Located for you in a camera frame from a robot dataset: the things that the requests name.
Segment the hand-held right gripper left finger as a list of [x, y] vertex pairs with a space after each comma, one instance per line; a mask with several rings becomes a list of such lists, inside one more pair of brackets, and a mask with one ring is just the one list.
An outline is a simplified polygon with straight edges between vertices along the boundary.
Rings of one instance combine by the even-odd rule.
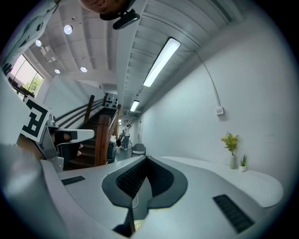
[[51, 162], [42, 161], [51, 199], [69, 239], [124, 238], [113, 229], [124, 223], [128, 210], [110, 202], [102, 190], [102, 182], [108, 174], [138, 159], [136, 156], [105, 166], [63, 172], [56, 172]]

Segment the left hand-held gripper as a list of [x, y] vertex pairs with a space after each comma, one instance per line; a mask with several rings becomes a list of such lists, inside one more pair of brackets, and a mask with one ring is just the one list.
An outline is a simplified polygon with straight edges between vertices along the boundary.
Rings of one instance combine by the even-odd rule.
[[49, 107], [38, 103], [30, 95], [24, 103], [30, 114], [21, 134], [33, 142], [41, 160], [50, 161], [57, 172], [62, 172], [66, 161], [77, 155], [79, 141], [92, 139], [94, 131], [59, 128]]

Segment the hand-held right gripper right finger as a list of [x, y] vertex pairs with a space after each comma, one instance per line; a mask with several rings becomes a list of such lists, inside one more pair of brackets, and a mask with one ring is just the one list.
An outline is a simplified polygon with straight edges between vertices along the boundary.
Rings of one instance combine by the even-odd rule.
[[186, 193], [172, 207], [150, 209], [135, 239], [230, 239], [237, 233], [213, 200], [227, 195], [254, 224], [268, 209], [222, 176], [194, 165], [159, 157], [159, 161], [181, 171], [188, 180]]

